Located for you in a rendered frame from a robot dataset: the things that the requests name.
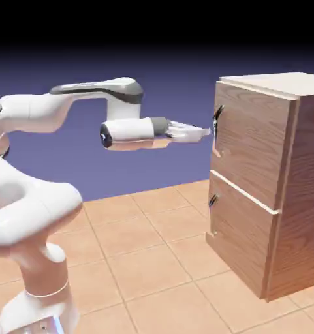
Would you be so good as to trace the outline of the light wood cabinet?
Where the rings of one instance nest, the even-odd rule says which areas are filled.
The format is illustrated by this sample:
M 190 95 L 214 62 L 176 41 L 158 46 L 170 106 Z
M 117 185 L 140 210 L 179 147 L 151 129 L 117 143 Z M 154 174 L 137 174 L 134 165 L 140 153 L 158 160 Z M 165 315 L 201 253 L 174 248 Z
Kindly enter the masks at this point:
M 218 81 L 298 97 L 265 298 L 272 301 L 314 286 L 314 74 L 225 76 Z

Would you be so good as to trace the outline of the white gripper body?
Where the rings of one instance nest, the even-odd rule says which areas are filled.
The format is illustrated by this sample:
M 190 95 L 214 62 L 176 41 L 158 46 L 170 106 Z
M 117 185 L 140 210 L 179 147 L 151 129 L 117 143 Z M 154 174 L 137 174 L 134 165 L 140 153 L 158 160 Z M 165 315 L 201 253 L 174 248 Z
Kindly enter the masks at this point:
M 201 141 L 204 135 L 204 129 L 194 125 L 169 121 L 166 135 L 173 142 L 196 143 Z

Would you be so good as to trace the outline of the small wood cabinet door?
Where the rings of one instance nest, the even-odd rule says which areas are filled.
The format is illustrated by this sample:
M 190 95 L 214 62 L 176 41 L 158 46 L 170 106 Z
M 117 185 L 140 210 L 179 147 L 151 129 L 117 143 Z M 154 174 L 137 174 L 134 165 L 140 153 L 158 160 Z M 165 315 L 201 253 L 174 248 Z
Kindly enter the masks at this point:
M 253 293 L 265 299 L 281 211 L 269 208 L 211 170 L 208 201 L 214 194 L 219 195 L 219 200 L 208 206 L 210 231 L 206 240 Z

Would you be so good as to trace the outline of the large wood cabinet door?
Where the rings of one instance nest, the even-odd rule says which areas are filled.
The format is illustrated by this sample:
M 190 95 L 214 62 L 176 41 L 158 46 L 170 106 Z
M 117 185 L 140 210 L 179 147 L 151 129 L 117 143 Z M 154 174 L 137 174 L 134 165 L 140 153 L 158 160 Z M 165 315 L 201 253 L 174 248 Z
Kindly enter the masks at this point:
M 298 97 L 218 81 L 211 167 L 272 210 L 281 207 Z

